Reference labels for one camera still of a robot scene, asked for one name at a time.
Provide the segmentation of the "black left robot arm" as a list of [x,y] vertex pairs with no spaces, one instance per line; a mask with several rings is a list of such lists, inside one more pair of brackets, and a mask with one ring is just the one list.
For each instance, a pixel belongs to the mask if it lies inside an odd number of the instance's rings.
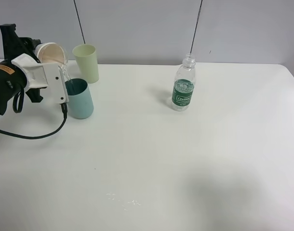
[[25,94],[33,103],[40,103],[43,97],[40,89],[27,90],[27,78],[22,70],[11,63],[19,55],[25,53],[32,57],[32,60],[40,62],[34,54],[36,46],[40,44],[39,39],[18,37],[16,24],[0,25],[3,43],[4,60],[0,62],[0,116],[5,114],[8,101],[13,99],[13,110],[20,113],[23,108]]

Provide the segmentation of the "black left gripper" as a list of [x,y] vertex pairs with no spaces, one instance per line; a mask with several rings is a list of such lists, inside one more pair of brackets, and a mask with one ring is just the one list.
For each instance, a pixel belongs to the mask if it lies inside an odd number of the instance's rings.
[[[32,39],[28,37],[18,37],[16,34],[16,24],[0,25],[2,34],[3,53],[5,60],[12,60],[15,57],[25,53],[31,56],[37,63],[40,60],[34,54],[35,48],[41,44],[40,39]],[[26,95],[32,103],[40,103],[43,97],[40,95],[40,88],[26,89]]]

